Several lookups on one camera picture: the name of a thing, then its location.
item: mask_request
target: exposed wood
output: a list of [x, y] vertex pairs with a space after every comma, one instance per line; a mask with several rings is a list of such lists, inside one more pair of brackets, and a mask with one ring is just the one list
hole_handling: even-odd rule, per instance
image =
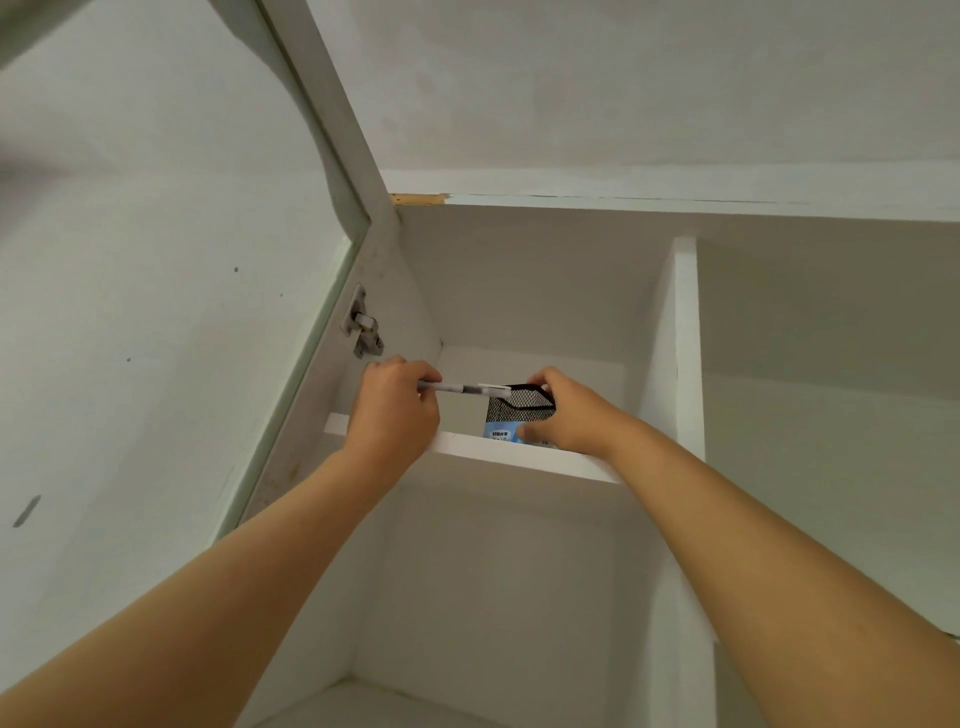
[[390, 199], [394, 201], [394, 205], [444, 205], [448, 197], [449, 195], [445, 192], [439, 195], [421, 195], [405, 192], [390, 193]]

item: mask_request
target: white pen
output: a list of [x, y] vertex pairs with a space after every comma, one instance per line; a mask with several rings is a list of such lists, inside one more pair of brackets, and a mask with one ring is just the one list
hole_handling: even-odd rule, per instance
[[420, 379], [417, 389], [436, 389], [438, 392], [455, 392], [459, 395], [480, 395], [505, 400], [513, 391], [503, 384], [447, 384], [445, 381], [427, 381]]

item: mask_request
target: ceiling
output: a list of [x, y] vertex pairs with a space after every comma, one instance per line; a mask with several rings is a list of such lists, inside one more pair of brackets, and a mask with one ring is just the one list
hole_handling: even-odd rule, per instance
[[384, 169], [960, 158], [948, 0], [310, 0]]

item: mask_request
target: cabinet compartment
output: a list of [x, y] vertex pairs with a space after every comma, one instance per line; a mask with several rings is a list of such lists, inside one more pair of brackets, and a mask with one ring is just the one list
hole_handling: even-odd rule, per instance
[[[696, 322], [677, 325], [697, 313], [695, 244], [674, 242], [676, 221], [643, 218], [402, 210], [389, 280], [365, 281], [372, 315], [390, 320], [387, 354], [424, 355], [411, 350], [428, 349], [432, 330], [442, 344], [428, 358], [450, 381], [516, 383], [557, 364], [676, 434], [701, 417], [686, 411], [699, 401], [699, 341], [678, 346]], [[428, 318], [398, 317], [415, 307], [411, 285]], [[686, 349], [697, 360], [678, 363]], [[362, 366], [345, 376], [320, 454], [341, 442]], [[440, 399], [442, 434], [331, 567], [241, 725], [332, 721], [345, 678], [360, 683], [354, 696], [398, 693], [427, 713], [487, 721], [478, 725], [626, 728], [679, 716], [689, 676], [712, 681], [712, 640], [626, 486], [576, 453], [483, 440], [485, 399]], [[697, 701], [712, 704], [688, 695]]]
[[[960, 226], [737, 233], [698, 248], [707, 461], [960, 633]], [[717, 664], [719, 728], [763, 725]]]

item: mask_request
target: cabinet hinge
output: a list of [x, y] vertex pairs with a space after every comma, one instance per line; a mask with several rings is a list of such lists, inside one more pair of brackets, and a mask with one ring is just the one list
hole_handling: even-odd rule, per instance
[[351, 336], [360, 331], [357, 343], [353, 347], [353, 355], [358, 359], [364, 356], [379, 356], [383, 353], [383, 339], [380, 338], [379, 324], [373, 316], [367, 315], [367, 291], [360, 283], [353, 290], [353, 300], [350, 310], [340, 324], [340, 331]]

